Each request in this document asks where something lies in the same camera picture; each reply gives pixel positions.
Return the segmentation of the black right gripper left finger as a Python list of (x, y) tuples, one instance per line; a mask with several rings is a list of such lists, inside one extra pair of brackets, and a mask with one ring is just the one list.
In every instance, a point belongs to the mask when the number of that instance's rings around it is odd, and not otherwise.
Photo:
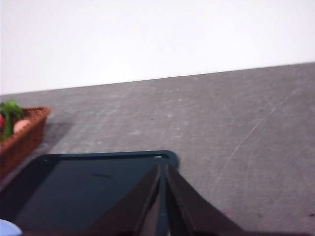
[(130, 192), (97, 219), (83, 236), (154, 236), (156, 234), (160, 167), (153, 166)]

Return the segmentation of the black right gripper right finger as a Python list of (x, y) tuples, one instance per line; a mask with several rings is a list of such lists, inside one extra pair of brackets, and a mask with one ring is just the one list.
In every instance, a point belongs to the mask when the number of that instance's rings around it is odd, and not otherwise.
[(244, 230), (206, 201), (179, 172), (166, 166), (166, 207), (173, 236), (231, 236)]

